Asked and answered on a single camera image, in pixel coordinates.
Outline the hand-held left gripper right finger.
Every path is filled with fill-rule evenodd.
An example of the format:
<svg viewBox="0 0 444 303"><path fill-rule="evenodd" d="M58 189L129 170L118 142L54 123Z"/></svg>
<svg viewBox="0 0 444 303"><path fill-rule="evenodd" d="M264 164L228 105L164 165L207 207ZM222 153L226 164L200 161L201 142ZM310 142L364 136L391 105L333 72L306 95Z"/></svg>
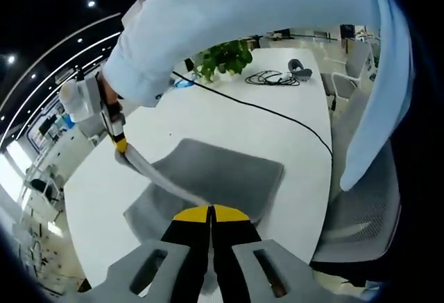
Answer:
<svg viewBox="0 0 444 303"><path fill-rule="evenodd" d="M274 240L261 240L249 217L213 206L214 270L224 302L343 302L311 268Z"/></svg>

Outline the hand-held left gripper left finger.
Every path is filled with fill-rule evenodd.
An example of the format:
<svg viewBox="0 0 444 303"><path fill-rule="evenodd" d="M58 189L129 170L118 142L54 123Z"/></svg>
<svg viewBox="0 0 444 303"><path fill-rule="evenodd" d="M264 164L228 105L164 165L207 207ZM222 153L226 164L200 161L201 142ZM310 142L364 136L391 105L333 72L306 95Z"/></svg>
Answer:
<svg viewBox="0 0 444 303"><path fill-rule="evenodd" d="M105 280L75 302L197 302L208 265L208 207L173 218L161 240L150 239L109 266Z"/></svg>

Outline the person's right hand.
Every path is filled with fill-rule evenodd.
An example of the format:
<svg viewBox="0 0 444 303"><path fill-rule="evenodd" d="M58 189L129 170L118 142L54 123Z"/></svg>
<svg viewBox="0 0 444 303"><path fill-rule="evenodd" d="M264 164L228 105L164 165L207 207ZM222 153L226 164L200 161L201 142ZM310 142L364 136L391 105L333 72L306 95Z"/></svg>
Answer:
<svg viewBox="0 0 444 303"><path fill-rule="evenodd" d="M105 79L103 72L100 71L96 74L96 80L99 86L99 91L101 93L101 98L103 102L108 107L114 107L117 109L122 109L122 106L119 102L119 95L116 93L111 86L108 84L107 80Z"/></svg>

